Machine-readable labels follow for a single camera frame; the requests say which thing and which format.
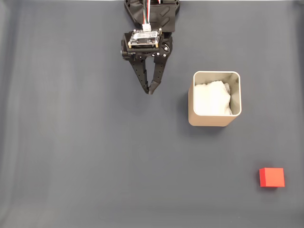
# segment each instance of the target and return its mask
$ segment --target gray fabric surface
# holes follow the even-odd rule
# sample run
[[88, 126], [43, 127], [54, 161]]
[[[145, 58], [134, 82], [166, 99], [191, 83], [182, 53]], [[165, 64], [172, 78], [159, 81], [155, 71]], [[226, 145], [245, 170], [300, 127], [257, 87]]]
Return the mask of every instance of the gray fabric surface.
[[[133, 29], [121, 1], [20, 6], [3, 107], [2, 228], [304, 226], [304, 9], [181, 4], [154, 95], [120, 55]], [[226, 128], [188, 123], [199, 70], [241, 76], [243, 112]], [[285, 169], [285, 188], [259, 187], [258, 170], [272, 166]]]

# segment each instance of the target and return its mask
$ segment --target tan container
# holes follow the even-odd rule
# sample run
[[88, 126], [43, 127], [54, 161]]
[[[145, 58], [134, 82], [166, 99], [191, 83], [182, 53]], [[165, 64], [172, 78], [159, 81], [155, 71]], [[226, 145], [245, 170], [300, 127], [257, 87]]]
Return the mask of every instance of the tan container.
[[[194, 107], [194, 86], [222, 81], [230, 85], [230, 109], [232, 115], [198, 115]], [[192, 126], [225, 127], [242, 112], [240, 77], [234, 71], [198, 71], [193, 76], [188, 91], [188, 119]]]

